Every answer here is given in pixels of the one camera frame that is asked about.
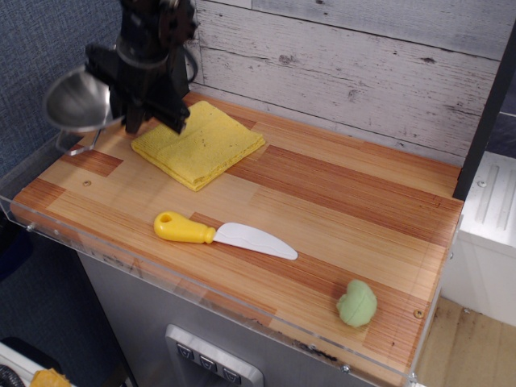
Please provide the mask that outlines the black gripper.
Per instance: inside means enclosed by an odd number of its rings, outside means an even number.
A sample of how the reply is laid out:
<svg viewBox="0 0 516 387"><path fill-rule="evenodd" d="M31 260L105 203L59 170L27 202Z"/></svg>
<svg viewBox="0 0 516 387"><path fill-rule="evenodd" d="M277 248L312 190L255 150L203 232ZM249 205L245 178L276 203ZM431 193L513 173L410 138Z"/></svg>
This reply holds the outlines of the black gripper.
<svg viewBox="0 0 516 387"><path fill-rule="evenodd" d="M157 62L129 64L116 48L89 44L85 48L86 70L109 86L114 117L125 117L125 131L136 134L140 126L155 118L180 134L190 116L183 97L190 79L184 48L170 52Z"/></svg>

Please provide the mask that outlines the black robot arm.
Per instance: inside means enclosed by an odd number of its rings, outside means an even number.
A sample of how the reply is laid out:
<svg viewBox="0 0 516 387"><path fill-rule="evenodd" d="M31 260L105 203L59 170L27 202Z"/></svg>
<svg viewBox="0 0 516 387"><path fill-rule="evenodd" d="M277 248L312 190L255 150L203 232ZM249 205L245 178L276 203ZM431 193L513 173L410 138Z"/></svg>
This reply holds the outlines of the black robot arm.
<svg viewBox="0 0 516 387"><path fill-rule="evenodd" d="M183 101L195 60L184 47L194 37L195 9L189 1L123 1L122 23L113 48L89 44L86 69L110 91L110 108L128 133L158 119L181 132L189 110Z"/></svg>

